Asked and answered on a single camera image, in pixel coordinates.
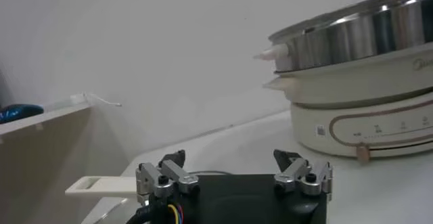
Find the wall shelf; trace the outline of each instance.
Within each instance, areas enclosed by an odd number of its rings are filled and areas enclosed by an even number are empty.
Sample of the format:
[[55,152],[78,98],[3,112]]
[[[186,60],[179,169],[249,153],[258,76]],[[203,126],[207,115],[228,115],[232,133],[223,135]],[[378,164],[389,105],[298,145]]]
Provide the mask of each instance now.
[[44,106],[44,113],[28,118],[23,118],[13,122],[0,125],[0,138],[6,133],[11,133],[26,127],[35,126],[37,129],[42,129],[42,123],[51,119],[59,118],[61,116],[69,115],[74,112],[90,108],[87,101],[77,104],[72,103],[71,100],[65,102],[58,102],[49,106]]

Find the white table surface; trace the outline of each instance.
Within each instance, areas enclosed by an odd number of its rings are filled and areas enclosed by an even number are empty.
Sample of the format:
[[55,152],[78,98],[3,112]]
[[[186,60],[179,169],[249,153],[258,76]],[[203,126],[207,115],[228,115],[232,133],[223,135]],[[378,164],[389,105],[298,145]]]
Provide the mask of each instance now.
[[[320,154],[296,143],[290,113],[283,112],[144,153],[122,175],[134,176],[140,162],[156,164],[163,155],[180,149],[187,154],[187,171],[276,173],[274,149],[298,152],[313,162],[328,160],[334,166],[330,223],[433,223],[433,152],[377,159],[362,166],[355,159]],[[101,199],[83,223],[93,223],[120,201]]]

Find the white tray handle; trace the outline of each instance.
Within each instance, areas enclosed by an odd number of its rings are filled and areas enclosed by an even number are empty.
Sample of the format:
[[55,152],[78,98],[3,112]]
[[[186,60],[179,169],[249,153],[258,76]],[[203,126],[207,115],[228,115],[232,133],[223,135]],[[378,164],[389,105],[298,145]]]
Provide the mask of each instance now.
[[135,177],[81,177],[65,194],[88,198],[136,198],[137,183]]

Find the stainless steel pot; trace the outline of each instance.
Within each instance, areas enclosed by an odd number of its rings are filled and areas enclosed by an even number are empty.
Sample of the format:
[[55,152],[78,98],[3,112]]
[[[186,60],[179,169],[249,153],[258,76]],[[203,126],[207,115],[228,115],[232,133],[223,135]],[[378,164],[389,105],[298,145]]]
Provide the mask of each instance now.
[[277,72],[351,62],[433,41],[433,0],[367,0],[269,37],[287,45]]

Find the control panel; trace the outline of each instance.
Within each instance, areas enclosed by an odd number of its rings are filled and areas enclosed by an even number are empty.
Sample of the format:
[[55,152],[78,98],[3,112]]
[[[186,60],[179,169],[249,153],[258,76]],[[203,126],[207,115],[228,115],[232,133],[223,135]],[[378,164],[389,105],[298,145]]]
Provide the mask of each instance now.
[[329,134],[344,145],[397,145],[433,139],[433,100],[332,119]]

